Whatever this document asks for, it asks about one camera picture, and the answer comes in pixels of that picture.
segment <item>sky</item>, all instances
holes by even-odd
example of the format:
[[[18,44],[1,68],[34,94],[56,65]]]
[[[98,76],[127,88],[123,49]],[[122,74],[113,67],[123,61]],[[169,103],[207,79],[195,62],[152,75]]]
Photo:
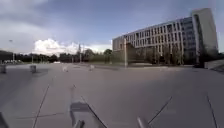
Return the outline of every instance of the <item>sky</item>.
[[[211,8],[224,52],[223,6],[223,0],[0,0],[0,49],[75,53],[82,44],[101,52],[121,34]]]

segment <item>distant building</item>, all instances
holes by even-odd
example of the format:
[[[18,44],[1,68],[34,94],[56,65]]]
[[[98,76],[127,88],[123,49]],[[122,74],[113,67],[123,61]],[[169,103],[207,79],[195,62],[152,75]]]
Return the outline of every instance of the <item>distant building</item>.
[[[113,51],[124,48],[124,38],[134,48],[151,47],[161,56],[176,47],[189,60],[199,62],[199,55],[218,53],[216,27],[209,8],[193,10],[190,17],[146,27],[113,39]]]

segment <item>paved plaza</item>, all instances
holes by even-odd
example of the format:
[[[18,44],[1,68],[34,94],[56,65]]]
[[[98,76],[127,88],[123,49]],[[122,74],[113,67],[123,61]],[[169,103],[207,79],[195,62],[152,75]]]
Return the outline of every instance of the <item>paved plaza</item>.
[[[72,128],[73,102],[87,102],[108,128],[138,128],[137,117],[153,128],[224,127],[219,72],[190,67],[89,71],[73,64],[37,64],[37,69],[31,74],[29,65],[8,66],[7,74],[0,74],[0,111],[10,128]]]

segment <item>building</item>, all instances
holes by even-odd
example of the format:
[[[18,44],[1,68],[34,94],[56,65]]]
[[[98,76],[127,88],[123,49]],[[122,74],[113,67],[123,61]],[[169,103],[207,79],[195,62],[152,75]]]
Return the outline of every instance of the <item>building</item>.
[[[124,49],[124,38],[134,48],[151,47],[161,56],[164,48],[178,48],[187,60],[199,62],[199,55],[218,53],[216,28],[209,8],[193,10],[189,17],[146,27],[113,39],[113,51]]]

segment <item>cloud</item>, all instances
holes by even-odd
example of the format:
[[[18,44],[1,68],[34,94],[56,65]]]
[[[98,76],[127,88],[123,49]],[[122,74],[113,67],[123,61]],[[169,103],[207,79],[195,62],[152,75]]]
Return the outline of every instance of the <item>cloud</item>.
[[[81,45],[82,50],[92,49],[94,52],[103,52],[105,49],[111,49],[111,44],[91,44],[91,45]],[[59,43],[53,39],[38,40],[35,42],[35,47],[33,53],[37,54],[60,54],[60,53],[70,53],[75,54],[79,49],[79,44],[69,43],[65,45]]]
[[[38,7],[49,0],[0,0],[0,45],[4,50],[28,53],[33,43],[51,37]]]

